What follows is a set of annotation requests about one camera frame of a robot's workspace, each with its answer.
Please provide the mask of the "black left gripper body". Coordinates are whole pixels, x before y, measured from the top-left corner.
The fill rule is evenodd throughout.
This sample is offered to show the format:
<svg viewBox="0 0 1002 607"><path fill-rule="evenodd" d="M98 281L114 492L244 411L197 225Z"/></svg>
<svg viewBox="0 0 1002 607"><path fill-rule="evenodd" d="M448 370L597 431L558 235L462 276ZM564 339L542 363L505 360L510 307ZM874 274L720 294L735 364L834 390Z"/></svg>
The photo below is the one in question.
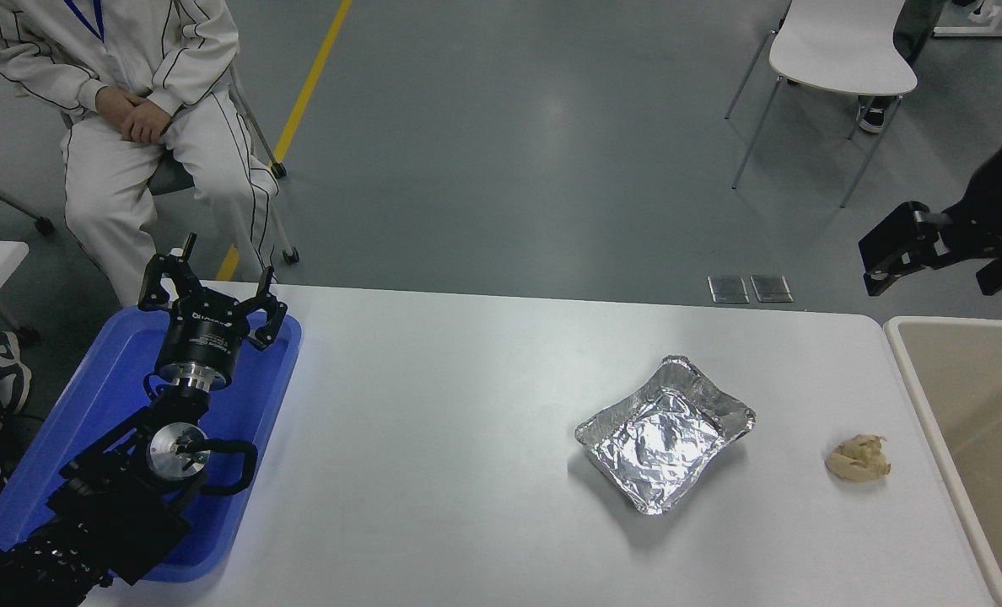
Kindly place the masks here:
<svg viewBox="0 0 1002 607"><path fill-rule="evenodd" d="M180 369L196 365L211 369L216 383L231 383L250 330L240 301L224 295L192 295L174 301L169 314L155 373L170 383Z"/></svg>

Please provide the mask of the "person's left hand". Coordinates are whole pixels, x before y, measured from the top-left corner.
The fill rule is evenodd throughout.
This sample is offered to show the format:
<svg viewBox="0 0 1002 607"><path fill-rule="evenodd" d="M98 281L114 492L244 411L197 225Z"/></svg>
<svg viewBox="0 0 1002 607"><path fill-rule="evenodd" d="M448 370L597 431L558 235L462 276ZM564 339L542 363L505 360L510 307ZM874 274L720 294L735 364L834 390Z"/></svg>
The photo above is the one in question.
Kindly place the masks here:
<svg viewBox="0 0 1002 607"><path fill-rule="evenodd" d="M172 115L153 101L142 99L134 101L134 107L127 112L126 119L121 124L121 137L124 141L154 145L172 123Z"/></svg>

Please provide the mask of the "person's right hand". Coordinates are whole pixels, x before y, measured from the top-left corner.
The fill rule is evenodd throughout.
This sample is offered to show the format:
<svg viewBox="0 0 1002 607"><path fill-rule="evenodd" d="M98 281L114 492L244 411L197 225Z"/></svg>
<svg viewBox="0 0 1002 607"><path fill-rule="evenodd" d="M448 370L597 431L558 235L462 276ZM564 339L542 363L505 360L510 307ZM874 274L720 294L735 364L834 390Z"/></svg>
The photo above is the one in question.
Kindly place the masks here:
<svg viewBox="0 0 1002 607"><path fill-rule="evenodd" d="M135 108L145 103L142 99L116 86L101 86L94 99L96 114L114 128L121 128Z"/></svg>

